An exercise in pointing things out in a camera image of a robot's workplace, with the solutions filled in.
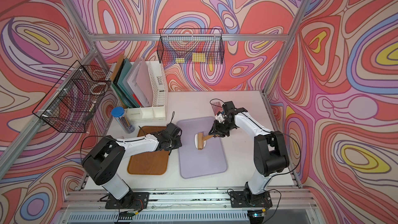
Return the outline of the green folder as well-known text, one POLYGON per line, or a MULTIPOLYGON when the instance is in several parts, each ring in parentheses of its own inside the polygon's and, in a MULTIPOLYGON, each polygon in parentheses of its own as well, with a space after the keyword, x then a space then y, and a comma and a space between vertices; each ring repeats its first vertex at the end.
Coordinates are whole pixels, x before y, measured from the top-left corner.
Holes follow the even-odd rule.
POLYGON ((132 64, 129 60, 123 59, 120 65, 120 68, 117 72, 115 83, 120 89, 120 91, 124 94, 124 97, 127 100, 126 106, 129 108, 139 108, 141 107, 139 100, 133 93, 133 90, 127 83, 128 74, 132 68, 132 64))

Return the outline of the yellow sticky note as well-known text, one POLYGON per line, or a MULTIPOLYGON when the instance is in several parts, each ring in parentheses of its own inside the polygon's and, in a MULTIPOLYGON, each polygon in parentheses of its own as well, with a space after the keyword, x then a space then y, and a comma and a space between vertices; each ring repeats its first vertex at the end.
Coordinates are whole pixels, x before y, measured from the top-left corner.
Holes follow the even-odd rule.
POLYGON ((205 53, 193 53, 192 54, 192 62, 195 62, 195 63, 206 62, 206 54, 205 53))

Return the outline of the wooden dough roller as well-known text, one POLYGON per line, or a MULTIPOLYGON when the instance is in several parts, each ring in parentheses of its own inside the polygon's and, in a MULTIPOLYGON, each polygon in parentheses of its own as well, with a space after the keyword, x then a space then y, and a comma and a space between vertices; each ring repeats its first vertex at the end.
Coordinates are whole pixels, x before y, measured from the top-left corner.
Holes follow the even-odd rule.
POLYGON ((210 139, 216 138, 215 135, 207 135, 205 136, 203 132, 197 133, 195 135, 195 146, 198 150, 202 150, 206 146, 206 142, 210 139))

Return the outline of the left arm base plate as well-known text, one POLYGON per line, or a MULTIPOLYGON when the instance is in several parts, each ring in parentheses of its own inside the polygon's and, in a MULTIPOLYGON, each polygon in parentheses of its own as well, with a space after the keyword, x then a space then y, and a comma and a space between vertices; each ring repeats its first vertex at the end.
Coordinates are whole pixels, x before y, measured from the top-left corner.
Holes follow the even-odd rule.
POLYGON ((148 192, 129 192, 121 200, 108 194, 106 209, 146 209, 150 194, 148 192))

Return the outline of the white dough piece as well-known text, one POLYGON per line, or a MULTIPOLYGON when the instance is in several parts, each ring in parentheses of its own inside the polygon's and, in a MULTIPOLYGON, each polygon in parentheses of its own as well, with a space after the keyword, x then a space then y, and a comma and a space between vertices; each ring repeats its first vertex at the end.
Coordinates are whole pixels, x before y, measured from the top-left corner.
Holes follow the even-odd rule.
POLYGON ((197 133, 194 138, 195 147, 198 150, 204 149, 206 145, 206 140, 203 132, 197 133))

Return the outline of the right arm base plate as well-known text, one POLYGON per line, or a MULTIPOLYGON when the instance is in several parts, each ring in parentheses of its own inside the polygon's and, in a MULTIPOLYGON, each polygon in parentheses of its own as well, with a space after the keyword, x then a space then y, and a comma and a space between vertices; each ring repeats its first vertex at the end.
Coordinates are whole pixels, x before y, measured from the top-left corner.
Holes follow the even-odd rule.
POLYGON ((232 208, 255 208, 261 207, 269 209, 273 206, 270 193, 265 191, 259 195, 253 195, 249 191, 234 191, 232 189, 227 190, 227 194, 230 197, 232 208))

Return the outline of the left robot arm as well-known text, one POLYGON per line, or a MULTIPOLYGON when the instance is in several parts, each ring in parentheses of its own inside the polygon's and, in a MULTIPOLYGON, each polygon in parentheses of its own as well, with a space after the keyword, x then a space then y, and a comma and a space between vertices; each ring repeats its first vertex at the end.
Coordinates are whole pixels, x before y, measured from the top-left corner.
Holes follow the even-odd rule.
POLYGON ((122 201, 132 195, 131 188, 117 174, 121 161, 145 152, 178 149, 182 129, 169 123, 164 130, 130 139, 115 139, 103 136, 92 150, 81 160, 81 164, 96 185, 102 186, 111 196, 122 201))

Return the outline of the white paper folder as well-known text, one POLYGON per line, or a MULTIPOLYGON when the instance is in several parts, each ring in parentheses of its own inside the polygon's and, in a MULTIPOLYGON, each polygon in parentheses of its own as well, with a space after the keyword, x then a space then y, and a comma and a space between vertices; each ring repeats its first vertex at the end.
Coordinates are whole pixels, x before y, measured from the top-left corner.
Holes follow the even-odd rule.
POLYGON ((153 91, 149 70, 146 61, 137 59, 127 74, 127 84, 139 100, 142 107, 151 107, 153 103, 153 91))

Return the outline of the brown wooden tray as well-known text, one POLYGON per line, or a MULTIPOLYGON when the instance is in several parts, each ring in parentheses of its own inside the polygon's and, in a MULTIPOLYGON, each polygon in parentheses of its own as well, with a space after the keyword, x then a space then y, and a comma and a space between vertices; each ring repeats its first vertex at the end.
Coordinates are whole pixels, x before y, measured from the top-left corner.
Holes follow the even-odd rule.
POLYGON ((130 175, 163 175, 168 161, 168 151, 140 153, 130 157, 127 172, 130 175))

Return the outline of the blue lid clear jar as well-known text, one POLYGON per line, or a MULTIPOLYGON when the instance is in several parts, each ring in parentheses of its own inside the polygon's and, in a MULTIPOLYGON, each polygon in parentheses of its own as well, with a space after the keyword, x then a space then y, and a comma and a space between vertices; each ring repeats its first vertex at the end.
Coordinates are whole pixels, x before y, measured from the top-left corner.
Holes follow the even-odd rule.
POLYGON ((130 120, 127 118, 123 107, 120 107, 120 106, 115 107, 111 111, 111 115, 119 123, 119 125, 122 127, 122 129, 125 131, 125 133, 130 134, 130 133, 134 132, 135 127, 132 125, 130 120))

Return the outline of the white file organizer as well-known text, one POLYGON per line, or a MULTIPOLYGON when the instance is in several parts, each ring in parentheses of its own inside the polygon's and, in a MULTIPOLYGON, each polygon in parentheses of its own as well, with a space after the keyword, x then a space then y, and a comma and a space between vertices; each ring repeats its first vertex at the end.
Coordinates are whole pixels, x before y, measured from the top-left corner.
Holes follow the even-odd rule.
POLYGON ((122 106, 126 112, 127 117, 132 121, 165 121, 167 113, 167 97, 168 89, 163 65, 158 61, 147 61, 150 80, 153 91, 153 103, 151 107, 129 108, 126 106, 127 100, 124 94, 116 85, 115 78, 120 68, 122 61, 115 63, 111 66, 112 75, 111 88, 119 98, 119 106, 122 106))

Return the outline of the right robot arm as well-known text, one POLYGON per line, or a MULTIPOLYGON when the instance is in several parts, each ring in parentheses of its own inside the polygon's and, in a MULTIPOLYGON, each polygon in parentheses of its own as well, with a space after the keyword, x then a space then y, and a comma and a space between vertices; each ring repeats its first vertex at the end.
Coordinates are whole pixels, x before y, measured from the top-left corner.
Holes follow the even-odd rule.
POLYGON ((224 102, 221 108, 208 134, 224 138, 230 135, 231 130, 242 129, 252 138, 256 171, 245 184, 244 192, 246 198, 259 196, 266 192, 272 178, 290 165, 284 134, 267 129, 245 108, 235 107, 232 101, 224 102))

